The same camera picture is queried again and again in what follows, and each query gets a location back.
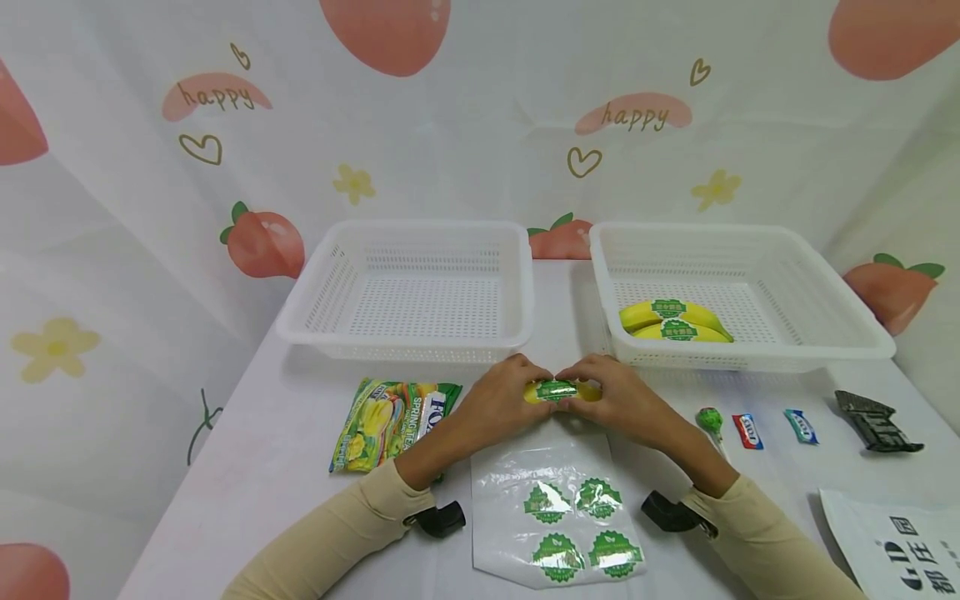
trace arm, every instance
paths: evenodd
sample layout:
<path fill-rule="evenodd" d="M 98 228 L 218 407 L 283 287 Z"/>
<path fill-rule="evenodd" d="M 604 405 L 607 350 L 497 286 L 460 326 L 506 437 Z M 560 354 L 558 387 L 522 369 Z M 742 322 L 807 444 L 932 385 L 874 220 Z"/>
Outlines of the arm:
<path fill-rule="evenodd" d="M 576 413 L 666 454 L 693 488 L 684 504 L 717 529 L 713 548 L 761 600 L 866 600 L 862 591 L 749 478 L 740 475 L 707 436 L 609 356 L 591 355 L 557 373 L 592 379 L 603 398 L 561 400 Z"/>
<path fill-rule="evenodd" d="M 368 554 L 399 540 L 409 516 L 435 505 L 442 472 L 550 415 L 523 401 L 524 385 L 552 375 L 516 354 L 480 378 L 460 407 L 396 459 L 328 499 L 271 541 L 223 600 L 317 600 Z"/>
<path fill-rule="evenodd" d="M 666 451 L 693 481 L 683 502 L 717 528 L 713 549 L 758 598 L 866 600 L 749 477 L 724 460 L 707 436 L 695 429 L 687 435 Z"/>

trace white plastic basket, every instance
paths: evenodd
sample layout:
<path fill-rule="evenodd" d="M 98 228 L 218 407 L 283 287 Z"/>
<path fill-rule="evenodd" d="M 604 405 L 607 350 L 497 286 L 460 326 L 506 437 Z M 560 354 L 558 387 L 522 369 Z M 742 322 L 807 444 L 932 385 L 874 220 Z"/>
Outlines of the white plastic basket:
<path fill-rule="evenodd" d="M 276 321 L 333 358 L 494 363 L 533 333 L 527 232 L 506 222 L 344 221 Z"/>
<path fill-rule="evenodd" d="M 601 223 L 593 271 L 616 357 L 639 367 L 807 372 L 896 346 L 826 260 L 785 228 Z M 713 311 L 732 344 L 638 339 L 619 311 L 654 299 Z"/>

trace black plastic clip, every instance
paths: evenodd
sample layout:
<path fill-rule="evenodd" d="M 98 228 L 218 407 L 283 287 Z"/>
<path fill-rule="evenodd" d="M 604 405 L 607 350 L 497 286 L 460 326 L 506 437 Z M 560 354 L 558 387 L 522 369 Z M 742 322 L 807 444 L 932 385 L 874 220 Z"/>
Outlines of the black plastic clip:
<path fill-rule="evenodd" d="M 640 510 L 663 531 L 681 533 L 700 527 L 711 538 L 717 536 L 717 528 L 712 523 L 691 511 L 683 502 L 674 504 L 656 490 L 650 492 Z"/>
<path fill-rule="evenodd" d="M 409 519 L 416 521 L 428 536 L 438 540 L 442 540 L 458 529 L 467 526 L 464 510 L 460 508 L 460 502 L 456 501 L 450 502 L 441 509 L 430 507 L 425 511 L 416 513 Z"/>

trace lollipop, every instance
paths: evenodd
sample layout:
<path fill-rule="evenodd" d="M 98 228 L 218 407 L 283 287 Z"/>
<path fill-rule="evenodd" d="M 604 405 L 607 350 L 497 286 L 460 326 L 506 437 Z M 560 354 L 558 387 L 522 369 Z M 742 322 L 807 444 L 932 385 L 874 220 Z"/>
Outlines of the lollipop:
<path fill-rule="evenodd" d="M 697 413 L 697 424 L 710 435 L 713 445 L 729 462 L 730 457 L 727 456 L 727 449 L 723 447 L 723 434 L 720 433 L 720 428 L 723 426 L 723 417 L 720 415 L 720 411 L 712 406 L 700 409 L 700 412 Z"/>

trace candy bag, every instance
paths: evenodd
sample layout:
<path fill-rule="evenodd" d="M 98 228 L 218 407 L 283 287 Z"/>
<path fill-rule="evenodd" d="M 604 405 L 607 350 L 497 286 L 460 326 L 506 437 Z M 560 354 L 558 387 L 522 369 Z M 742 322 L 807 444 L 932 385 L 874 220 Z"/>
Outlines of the candy bag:
<path fill-rule="evenodd" d="M 453 410 L 462 386 L 366 378 L 330 460 L 330 472 L 370 472 L 422 438 Z"/>

